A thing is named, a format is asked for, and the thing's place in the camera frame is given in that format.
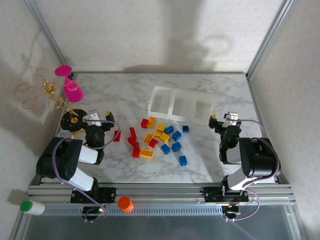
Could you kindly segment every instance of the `yellow lego brick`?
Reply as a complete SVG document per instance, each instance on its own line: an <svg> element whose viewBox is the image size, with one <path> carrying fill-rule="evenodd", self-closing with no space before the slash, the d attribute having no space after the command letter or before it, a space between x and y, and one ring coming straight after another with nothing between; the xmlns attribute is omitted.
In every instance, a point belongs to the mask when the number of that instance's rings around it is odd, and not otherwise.
<svg viewBox="0 0 320 240"><path fill-rule="evenodd" d="M142 157L146 157L146 158L152 159L153 155L154 155L153 151L149 151L149 150L146 150L146 149L141 149L141 151L140 151L140 156L142 156Z"/></svg>
<svg viewBox="0 0 320 240"><path fill-rule="evenodd" d="M154 134L154 137L155 138L160 138L161 134L162 134L162 132L156 131L155 134Z"/></svg>
<svg viewBox="0 0 320 240"><path fill-rule="evenodd" d="M169 138L170 138L170 136L168 135L168 134L166 134L166 133L161 133L161 136L160 136L160 139L162 140L162 141L164 141L165 143L167 143L168 141L169 141Z"/></svg>
<svg viewBox="0 0 320 240"><path fill-rule="evenodd" d="M148 145L153 137L154 135L149 132L148 135L144 138L143 142Z"/></svg>
<svg viewBox="0 0 320 240"><path fill-rule="evenodd" d="M157 119L155 117L153 117L153 116L150 117L150 120L149 120L149 123L148 123L147 127L152 129L156 124L156 120Z"/></svg>
<svg viewBox="0 0 320 240"><path fill-rule="evenodd" d="M159 132L163 133L164 130L166 129L166 126L163 125L163 124L161 124L161 123L159 123L158 126L156 127L156 129L157 129Z"/></svg>

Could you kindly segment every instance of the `white wall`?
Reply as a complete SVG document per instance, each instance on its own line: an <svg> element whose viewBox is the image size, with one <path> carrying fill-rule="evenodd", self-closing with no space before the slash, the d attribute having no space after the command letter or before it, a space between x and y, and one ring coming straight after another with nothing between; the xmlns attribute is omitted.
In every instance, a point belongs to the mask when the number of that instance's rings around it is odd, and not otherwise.
<svg viewBox="0 0 320 240"><path fill-rule="evenodd" d="M320 235L319 13L319 0L296 0L251 81L311 240Z"/></svg>
<svg viewBox="0 0 320 240"><path fill-rule="evenodd" d="M36 162L48 144L56 112L48 96L24 110L23 100L38 91L18 93L22 82L41 86L39 67L58 66L47 42L21 0L0 1L0 239L9 238Z"/></svg>
<svg viewBox="0 0 320 240"><path fill-rule="evenodd" d="M76 71L244 72L282 0L35 0Z"/></svg>

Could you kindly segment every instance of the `green bottle cap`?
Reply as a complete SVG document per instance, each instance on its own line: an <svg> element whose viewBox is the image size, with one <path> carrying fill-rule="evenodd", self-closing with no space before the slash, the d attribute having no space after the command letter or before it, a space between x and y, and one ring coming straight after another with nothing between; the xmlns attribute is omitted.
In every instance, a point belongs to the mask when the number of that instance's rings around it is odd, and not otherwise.
<svg viewBox="0 0 320 240"><path fill-rule="evenodd" d="M32 208L32 201L24 201L20 205L20 210L22 212L28 212L28 211L30 211L31 208Z"/></svg>

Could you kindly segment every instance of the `pink cup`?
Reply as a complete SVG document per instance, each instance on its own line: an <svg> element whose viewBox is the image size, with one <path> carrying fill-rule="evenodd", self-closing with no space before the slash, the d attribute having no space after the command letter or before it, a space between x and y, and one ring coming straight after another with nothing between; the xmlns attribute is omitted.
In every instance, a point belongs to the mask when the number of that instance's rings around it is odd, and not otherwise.
<svg viewBox="0 0 320 240"><path fill-rule="evenodd" d="M82 91L79 84L75 81L72 81L68 75L72 72L72 67L69 65L59 66L55 71L54 74L58 77L65 77L64 85L64 93L66 98L71 103L77 103L84 98L84 92Z"/></svg>

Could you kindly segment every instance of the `white bottle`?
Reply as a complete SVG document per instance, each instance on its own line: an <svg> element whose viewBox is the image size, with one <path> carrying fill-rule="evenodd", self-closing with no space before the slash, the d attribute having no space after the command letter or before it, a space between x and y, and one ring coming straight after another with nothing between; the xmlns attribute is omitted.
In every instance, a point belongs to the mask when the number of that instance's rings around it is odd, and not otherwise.
<svg viewBox="0 0 320 240"><path fill-rule="evenodd" d="M40 215L45 211L45 209L46 206L43 203L33 200L24 201L20 205L20 210L25 214L30 215Z"/></svg>

